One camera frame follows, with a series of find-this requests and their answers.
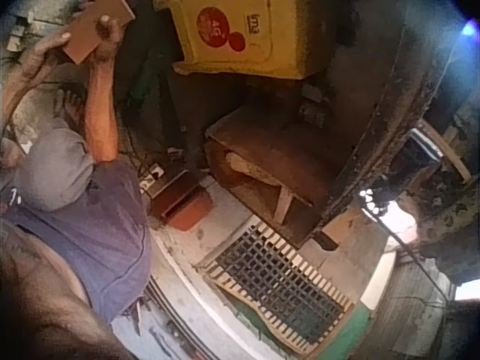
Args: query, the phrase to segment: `green painted edge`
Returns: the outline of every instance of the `green painted edge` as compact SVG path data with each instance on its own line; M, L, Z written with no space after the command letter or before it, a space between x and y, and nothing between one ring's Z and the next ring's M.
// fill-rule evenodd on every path
M371 311L362 302L353 310L348 323L316 360L345 360L368 329Z

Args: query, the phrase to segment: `electrical outlet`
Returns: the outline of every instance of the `electrical outlet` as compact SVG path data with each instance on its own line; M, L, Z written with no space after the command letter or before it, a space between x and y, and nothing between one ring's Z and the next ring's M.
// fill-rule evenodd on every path
M145 177L140 180L140 191L142 194L145 193L164 173L164 170L157 163L150 166L150 170Z

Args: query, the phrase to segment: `purple t-shirt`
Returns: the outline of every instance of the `purple t-shirt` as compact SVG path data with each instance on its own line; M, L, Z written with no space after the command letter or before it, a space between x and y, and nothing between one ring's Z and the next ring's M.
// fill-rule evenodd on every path
M149 280L152 249L137 175L128 164L98 164L82 196L56 211L18 204L15 194L12 187L2 194L12 203L4 218L64 258L103 320L111 323L138 298Z

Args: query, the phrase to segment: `metal grate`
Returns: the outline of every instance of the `metal grate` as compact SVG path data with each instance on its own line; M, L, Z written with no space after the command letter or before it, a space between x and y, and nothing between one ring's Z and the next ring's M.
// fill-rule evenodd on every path
M275 336L308 353L338 324L349 299L256 218L207 266L220 287L257 310Z

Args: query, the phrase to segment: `yellow box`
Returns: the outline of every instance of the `yellow box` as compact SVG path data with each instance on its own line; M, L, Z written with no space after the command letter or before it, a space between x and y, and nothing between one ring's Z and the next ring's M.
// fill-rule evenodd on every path
M332 57L330 0L154 0L169 8L184 53L180 74L303 79Z

